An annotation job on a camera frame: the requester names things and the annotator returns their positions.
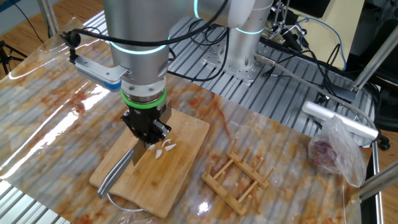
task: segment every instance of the metal plate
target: metal plate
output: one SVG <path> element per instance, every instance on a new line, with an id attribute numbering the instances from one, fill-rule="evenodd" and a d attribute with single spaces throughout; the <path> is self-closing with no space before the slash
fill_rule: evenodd
<path id="1" fill-rule="evenodd" d="M 220 57 L 220 52 L 223 50 L 223 46 L 226 45 L 226 40 L 222 40 L 219 44 L 211 46 L 207 52 L 203 56 L 203 63 L 208 66 L 215 67 L 220 69 L 224 56 Z M 266 51 L 263 45 L 259 45 L 258 51 L 263 52 Z M 238 80 L 242 80 L 246 83 L 252 83 L 256 80 L 259 72 L 263 68 L 264 64 L 261 62 L 257 62 L 253 67 L 248 67 L 245 69 L 235 68 L 231 65 L 226 64 L 224 66 L 223 71 L 228 75 L 232 75 Z"/>

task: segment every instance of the knife blade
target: knife blade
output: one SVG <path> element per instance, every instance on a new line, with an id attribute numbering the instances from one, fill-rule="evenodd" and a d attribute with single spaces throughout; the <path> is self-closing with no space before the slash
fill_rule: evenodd
<path id="1" fill-rule="evenodd" d="M 147 148 L 145 146 L 146 146 L 146 144 L 144 141 L 138 140 L 137 144 L 133 147 L 133 149 L 134 149 L 134 153 L 132 155 L 133 165 L 137 165 L 138 161 L 141 159 L 141 157 L 147 151 Z"/>

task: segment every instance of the teal light ring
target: teal light ring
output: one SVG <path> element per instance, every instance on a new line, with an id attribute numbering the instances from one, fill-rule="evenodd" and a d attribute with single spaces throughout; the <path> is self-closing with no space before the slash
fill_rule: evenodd
<path id="1" fill-rule="evenodd" d="M 196 18 L 200 19 L 198 13 L 198 0 L 193 0 L 193 12 L 195 13 Z"/>
<path id="2" fill-rule="evenodd" d="M 261 33 L 264 29 L 262 29 L 262 30 L 260 30 L 260 31 L 257 31 L 257 32 L 243 31 L 243 30 L 241 30 L 241 29 L 239 29 L 239 28 L 236 28 L 236 30 L 239 31 L 239 32 L 242 32 L 242 33 L 244 33 L 244 34 L 254 35 L 254 34 L 259 34 L 259 33 Z"/>
<path id="3" fill-rule="evenodd" d="M 135 55 L 153 54 L 153 53 L 156 53 L 156 52 L 158 52 L 158 51 L 160 51 L 160 50 L 162 50 L 162 49 L 164 49 L 164 48 L 166 47 L 166 45 L 162 45 L 162 46 L 160 46 L 160 47 L 157 47 L 157 48 L 151 49 L 151 50 L 136 51 L 136 50 L 124 49 L 124 48 L 122 48 L 122 47 L 120 47 L 120 46 L 117 46 L 114 42 L 111 42 L 111 45 L 112 45 L 113 47 L 115 47 L 116 49 L 118 49 L 118 50 L 124 52 L 124 53 L 127 53 L 127 54 L 135 54 Z"/>

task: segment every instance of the black monitor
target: black monitor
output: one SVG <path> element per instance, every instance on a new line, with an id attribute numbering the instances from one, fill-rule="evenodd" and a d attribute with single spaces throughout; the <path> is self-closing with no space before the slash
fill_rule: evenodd
<path id="1" fill-rule="evenodd" d="M 289 7 L 313 17 L 322 18 L 329 3 L 330 0 L 290 0 Z"/>

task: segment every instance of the green ring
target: green ring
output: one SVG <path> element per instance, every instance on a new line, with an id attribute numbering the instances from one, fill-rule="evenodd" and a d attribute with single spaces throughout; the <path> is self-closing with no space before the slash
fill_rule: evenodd
<path id="1" fill-rule="evenodd" d="M 127 98 L 125 96 L 125 94 L 124 94 L 122 89 L 120 89 L 120 93 L 122 95 L 123 101 L 127 105 L 131 106 L 132 108 L 137 108 L 137 109 L 142 109 L 142 110 L 154 108 L 154 107 L 156 107 L 158 105 L 161 105 L 166 100 L 166 89 L 163 90 L 163 95 L 157 101 L 152 102 L 152 103 L 147 103 L 147 104 L 135 103 L 135 102 L 129 100 L 129 98 Z"/>

